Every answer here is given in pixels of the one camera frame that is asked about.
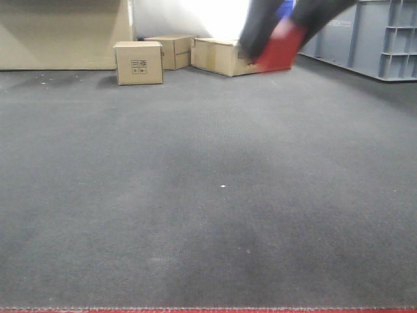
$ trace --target blue object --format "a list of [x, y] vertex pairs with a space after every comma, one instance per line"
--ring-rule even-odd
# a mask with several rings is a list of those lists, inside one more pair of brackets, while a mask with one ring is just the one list
[[282, 6], [276, 11], [276, 15], [279, 19], [282, 19], [284, 16], [289, 16], [293, 11], [294, 0], [285, 0], [282, 3]]

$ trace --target printed symbol on box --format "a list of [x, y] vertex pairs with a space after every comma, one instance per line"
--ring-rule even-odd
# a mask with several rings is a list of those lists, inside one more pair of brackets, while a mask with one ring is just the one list
[[139, 75], [139, 61], [132, 60], [132, 74]]
[[139, 62], [139, 73], [140, 74], [148, 74], [148, 63], [146, 60], [140, 60]]

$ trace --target dark clothing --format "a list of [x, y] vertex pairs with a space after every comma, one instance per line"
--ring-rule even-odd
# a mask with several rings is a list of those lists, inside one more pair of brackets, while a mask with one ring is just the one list
[[[355, 4], [357, 0], [299, 0], [290, 19], [307, 29], [303, 45], [332, 18]], [[259, 57], [277, 26], [276, 11], [284, 0], [252, 0], [240, 36], [240, 45], [248, 57]]]

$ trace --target cardboard box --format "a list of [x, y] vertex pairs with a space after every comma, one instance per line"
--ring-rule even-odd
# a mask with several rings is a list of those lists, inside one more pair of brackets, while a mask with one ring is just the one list
[[115, 69], [131, 0], [0, 0], [0, 70]]
[[166, 35], [146, 38], [162, 44], [162, 64], [165, 70], [178, 70], [191, 65], [192, 35]]
[[118, 42], [115, 52], [119, 85], [164, 82], [162, 45], [159, 42]]
[[259, 72], [255, 64], [241, 56], [237, 40], [194, 38], [191, 47], [191, 64], [230, 77]]

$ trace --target red object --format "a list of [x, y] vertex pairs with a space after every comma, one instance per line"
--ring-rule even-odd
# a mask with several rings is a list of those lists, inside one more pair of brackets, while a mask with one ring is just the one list
[[[278, 24], [276, 29], [278, 32], [280, 27], [280, 24]], [[305, 35], [306, 29], [299, 26], [288, 27], [284, 35], [272, 34], [263, 53], [256, 60], [261, 71], [289, 70], [294, 63]]]

